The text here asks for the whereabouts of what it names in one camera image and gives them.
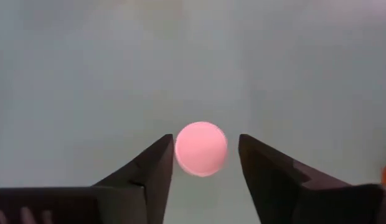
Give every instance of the pink ball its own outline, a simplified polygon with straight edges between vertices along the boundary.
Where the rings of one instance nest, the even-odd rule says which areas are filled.
[[[214,124],[205,121],[191,123],[178,134],[175,155],[188,174],[207,177],[224,166],[227,139]]]

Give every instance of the ping pong ball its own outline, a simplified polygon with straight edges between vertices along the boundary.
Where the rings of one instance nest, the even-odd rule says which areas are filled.
[[[177,135],[175,155],[188,174],[207,177],[224,166],[227,139],[224,132],[212,123],[191,123]]]

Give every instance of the white backdrop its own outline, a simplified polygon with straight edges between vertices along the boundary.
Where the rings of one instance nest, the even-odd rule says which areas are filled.
[[[0,0],[0,187],[90,185],[163,134],[220,126],[165,224],[258,223],[249,133],[353,184],[386,163],[386,1]]]

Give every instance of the gray background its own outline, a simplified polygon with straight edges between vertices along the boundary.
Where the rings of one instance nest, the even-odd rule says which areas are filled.
[[[386,163],[386,1],[0,0],[0,187],[90,185],[211,121],[164,223],[258,223],[240,133],[353,184]]]

